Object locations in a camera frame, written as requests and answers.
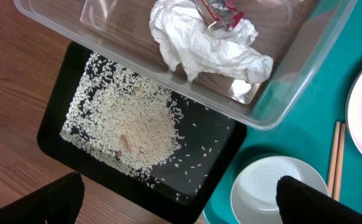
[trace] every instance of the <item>white plate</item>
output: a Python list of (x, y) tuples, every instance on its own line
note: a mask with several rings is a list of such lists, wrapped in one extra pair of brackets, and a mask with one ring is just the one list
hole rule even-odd
[(271, 156), (248, 165), (236, 178), (231, 207), (239, 223), (281, 224), (276, 204), (276, 187), (289, 175), (328, 195), (321, 175), (307, 163), (287, 156)]

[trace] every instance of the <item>wooden chopstick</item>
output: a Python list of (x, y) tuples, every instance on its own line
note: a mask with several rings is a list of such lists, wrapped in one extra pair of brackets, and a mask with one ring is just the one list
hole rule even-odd
[(335, 183), (339, 135), (340, 135), (340, 122), (337, 121), (335, 127), (335, 134), (333, 135), (333, 145), (331, 147), (331, 157), (330, 157), (329, 175), (328, 175), (328, 190), (330, 197), (333, 197), (333, 185)]
[(344, 140), (345, 140), (345, 124), (341, 125), (340, 140), (337, 150), (336, 177), (333, 199), (340, 201), (341, 176), (343, 175), (343, 159), (344, 159)]

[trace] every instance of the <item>scattered rice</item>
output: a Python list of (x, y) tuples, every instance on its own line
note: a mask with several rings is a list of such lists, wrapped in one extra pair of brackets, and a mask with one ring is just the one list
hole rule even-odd
[(60, 136), (126, 175), (149, 174), (181, 148), (181, 110), (167, 106), (171, 90), (111, 60), (100, 71), (100, 58), (91, 54)]

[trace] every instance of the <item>clear plastic container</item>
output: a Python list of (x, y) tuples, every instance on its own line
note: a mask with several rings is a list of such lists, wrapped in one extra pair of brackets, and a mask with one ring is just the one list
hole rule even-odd
[(18, 10), (41, 24), (257, 129), (272, 129), (284, 119), (333, 47), (357, 2), (234, 0), (259, 32), (252, 47), (275, 62), (269, 82), (250, 86), (218, 74), (200, 74), (189, 83), (181, 68), (169, 72), (148, 26), (155, 1), (101, 0), (103, 3), (92, 4), (91, 9), (96, 1), (14, 0)]

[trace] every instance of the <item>teal table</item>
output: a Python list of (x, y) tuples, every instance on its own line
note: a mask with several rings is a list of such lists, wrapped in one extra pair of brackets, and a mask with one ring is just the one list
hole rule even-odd
[[(249, 128), (247, 138), (232, 163), (258, 153), (275, 152), (296, 157), (313, 166), (327, 180), (335, 122), (345, 120), (346, 97), (362, 70), (362, 0), (343, 32), (285, 120), (271, 131)], [(217, 223), (237, 223), (230, 208), (229, 187), (238, 170), (229, 168), (204, 213)], [(340, 202), (362, 213), (362, 155), (346, 135)]]

